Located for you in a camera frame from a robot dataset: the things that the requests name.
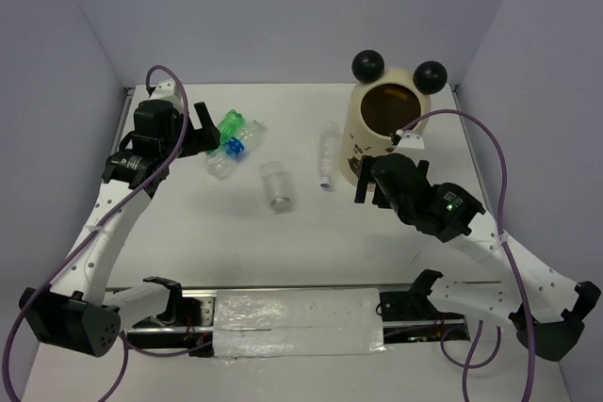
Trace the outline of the clear bottle with blue label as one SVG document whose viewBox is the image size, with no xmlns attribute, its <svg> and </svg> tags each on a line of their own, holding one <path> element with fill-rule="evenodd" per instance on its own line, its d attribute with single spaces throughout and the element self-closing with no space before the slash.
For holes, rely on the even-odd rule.
<svg viewBox="0 0 603 402">
<path fill-rule="evenodd" d="M 266 132 L 267 128 L 263 123 L 246 121 L 217 150 L 208 155 L 208 174 L 219 180 L 230 177 L 239 164 L 261 145 Z"/>
</svg>

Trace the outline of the green plastic bottle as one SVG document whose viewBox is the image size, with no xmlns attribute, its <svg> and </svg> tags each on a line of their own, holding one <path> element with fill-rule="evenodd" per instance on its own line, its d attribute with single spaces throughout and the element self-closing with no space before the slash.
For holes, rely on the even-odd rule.
<svg viewBox="0 0 603 402">
<path fill-rule="evenodd" d="M 232 138 L 245 122 L 245 118 L 238 111 L 234 109 L 228 111 L 217 125 L 220 132 L 220 145 Z"/>
</svg>

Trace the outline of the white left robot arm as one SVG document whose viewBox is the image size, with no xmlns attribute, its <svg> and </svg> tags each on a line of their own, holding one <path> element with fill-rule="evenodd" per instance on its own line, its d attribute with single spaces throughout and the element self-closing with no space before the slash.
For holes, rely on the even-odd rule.
<svg viewBox="0 0 603 402">
<path fill-rule="evenodd" d="M 122 248 L 149 207 L 170 165 L 182 157 L 216 150 L 220 132 L 205 103 L 192 125 L 183 90 L 168 79 L 150 88 L 133 114 L 134 128 L 106 160 L 97 200 L 63 269 L 40 291 L 28 288 L 19 306 L 37 340 L 94 357 L 104 356 L 119 334 L 153 318 L 173 325 L 184 315 L 182 286 L 148 277 L 110 295 L 107 282 Z"/>
</svg>

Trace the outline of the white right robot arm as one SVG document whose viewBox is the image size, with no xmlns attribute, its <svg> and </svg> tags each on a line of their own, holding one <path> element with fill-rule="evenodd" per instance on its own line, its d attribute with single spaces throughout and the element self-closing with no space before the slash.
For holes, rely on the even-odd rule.
<svg viewBox="0 0 603 402">
<path fill-rule="evenodd" d="M 462 252 L 504 287 L 473 286 L 425 269 L 406 292 L 412 312 L 421 318 L 457 313 L 514 327 L 522 345 L 534 341 L 537 357 L 560 361 L 577 344 L 600 289 L 566 278 L 511 236 L 500 235 L 480 201 L 453 183 L 431 185 L 428 168 L 427 161 L 398 153 L 365 157 L 354 200 L 364 202 L 374 185 L 374 205 L 392 209 L 405 225 Z"/>
</svg>

